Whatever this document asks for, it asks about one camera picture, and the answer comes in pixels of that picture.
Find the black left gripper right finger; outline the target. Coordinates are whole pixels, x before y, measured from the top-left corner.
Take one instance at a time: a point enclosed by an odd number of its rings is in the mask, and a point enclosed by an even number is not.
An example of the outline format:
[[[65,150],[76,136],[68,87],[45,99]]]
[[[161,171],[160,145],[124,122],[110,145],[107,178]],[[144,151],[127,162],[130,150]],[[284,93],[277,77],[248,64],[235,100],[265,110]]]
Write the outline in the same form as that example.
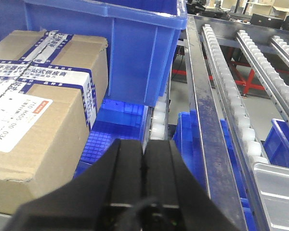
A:
[[[144,153],[145,193],[161,206],[159,231],[236,231],[183,161],[172,141],[150,140]]]

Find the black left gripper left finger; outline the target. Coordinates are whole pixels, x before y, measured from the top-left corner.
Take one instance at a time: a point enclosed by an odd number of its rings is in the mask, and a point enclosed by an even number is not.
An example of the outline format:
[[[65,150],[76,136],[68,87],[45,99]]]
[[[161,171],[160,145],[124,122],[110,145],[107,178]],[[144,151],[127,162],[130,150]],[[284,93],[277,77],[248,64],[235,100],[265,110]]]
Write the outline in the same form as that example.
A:
[[[115,140],[104,155],[61,188],[20,206],[6,231],[139,231],[142,145]]]

